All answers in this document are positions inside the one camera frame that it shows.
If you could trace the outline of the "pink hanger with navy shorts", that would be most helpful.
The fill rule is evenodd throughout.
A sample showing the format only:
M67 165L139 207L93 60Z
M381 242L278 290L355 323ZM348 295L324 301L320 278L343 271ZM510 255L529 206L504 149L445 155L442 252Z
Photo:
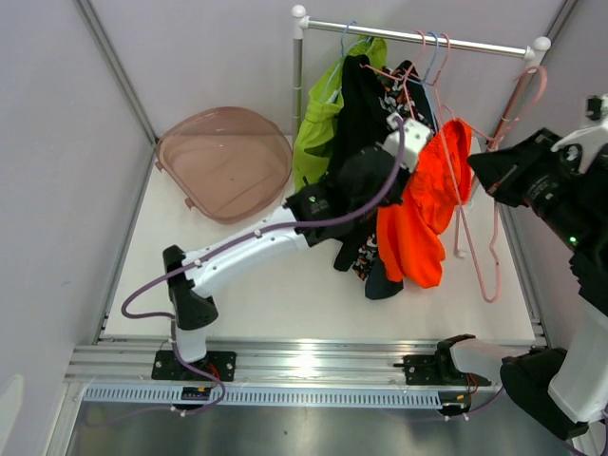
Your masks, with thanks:
M449 53L450 53L450 42L449 42L448 35L445 33L442 33L441 37L443 39L443 42L441 44L440 39L438 38L438 44L439 44L439 47L446 48L444 57L443 57L443 60L440 64L440 66L434 72L434 77L430 78L430 75L429 75L428 81L430 82L430 85L426 86L427 95L432 98L432 101L434 103L433 112L434 112L434 115L435 115L435 118L437 121L438 128L443 123L442 108L441 108L441 103L438 98L438 84L439 84L439 81L441 78L442 71L443 71L445 65L447 64L447 59L448 59Z

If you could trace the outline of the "pink hanger of orange shorts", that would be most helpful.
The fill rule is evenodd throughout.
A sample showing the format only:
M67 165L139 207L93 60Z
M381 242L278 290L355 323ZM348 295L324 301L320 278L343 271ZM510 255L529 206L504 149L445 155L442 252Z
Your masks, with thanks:
M515 78L515 83L495 131L480 136L488 152L497 150L507 132L540 100L546 89L547 72L542 66L529 66ZM485 303L506 308L524 305L517 261L509 251L508 229L503 226L498 204L488 196L471 196L469 200L479 202L483 212L474 214L472 207L463 202L456 207L449 225L454 248L447 260L446 277L440 286L427 292L427 302L436 308L472 308Z

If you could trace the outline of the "orange shorts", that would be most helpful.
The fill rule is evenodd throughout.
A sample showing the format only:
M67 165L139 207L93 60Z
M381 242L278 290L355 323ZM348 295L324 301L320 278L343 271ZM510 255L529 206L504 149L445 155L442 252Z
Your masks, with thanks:
M467 163L472 129L457 119L444 124L422 151L402 202L378 210L376 237L387 278L405 278L427 289L440 284L446 252L440 235L455 207L471 193Z

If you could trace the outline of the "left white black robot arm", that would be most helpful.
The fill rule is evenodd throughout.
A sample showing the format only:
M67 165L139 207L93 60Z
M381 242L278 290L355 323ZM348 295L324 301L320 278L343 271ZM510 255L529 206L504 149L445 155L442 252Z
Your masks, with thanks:
M166 248L162 260L178 349L173 369L187 380L204 373L207 329L219 317L214 293L265 261L360 233L377 208L400 201L421 152L419 146L366 147L336 175L304 186L269 217L223 242L190 252Z

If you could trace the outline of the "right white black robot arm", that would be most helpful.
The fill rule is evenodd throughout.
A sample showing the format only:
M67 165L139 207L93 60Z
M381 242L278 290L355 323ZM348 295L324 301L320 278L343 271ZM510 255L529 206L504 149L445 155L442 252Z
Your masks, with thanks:
M524 412L561 440L607 421L607 129L566 137L540 129L516 145L475 155L469 163L487 194L529 208L558 239L536 262L548 303L576 332L564 348L510 351L473 335L443 341L435 375L455 383L467 373L498 382Z

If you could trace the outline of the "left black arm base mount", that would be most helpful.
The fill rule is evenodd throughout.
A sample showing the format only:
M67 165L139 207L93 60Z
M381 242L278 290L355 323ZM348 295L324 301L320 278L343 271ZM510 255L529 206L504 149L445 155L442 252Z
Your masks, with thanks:
M234 351L209 351L205 358L193 362L197 371L204 371L222 382L233 382L237 367ZM171 350L157 351L152 365L151 378L166 381L203 381L206 377L186 368Z

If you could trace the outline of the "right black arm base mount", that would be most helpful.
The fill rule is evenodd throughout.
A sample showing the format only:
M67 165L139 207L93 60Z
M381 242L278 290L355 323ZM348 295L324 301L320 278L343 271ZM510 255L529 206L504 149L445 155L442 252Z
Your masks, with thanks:
M437 343L434 354L405 355L400 362L393 363L400 369L411 386L489 387L491 382L481 375L456 369L449 349L457 342L475 339L472 334L461 334Z

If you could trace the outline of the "dark navy shorts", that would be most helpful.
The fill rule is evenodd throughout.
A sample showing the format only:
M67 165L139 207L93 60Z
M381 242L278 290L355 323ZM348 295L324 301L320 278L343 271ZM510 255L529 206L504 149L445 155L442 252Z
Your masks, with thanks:
M377 258L365 280L364 294L370 300L383 300L399 294L404 289L402 281L391 281L387 277L385 264Z

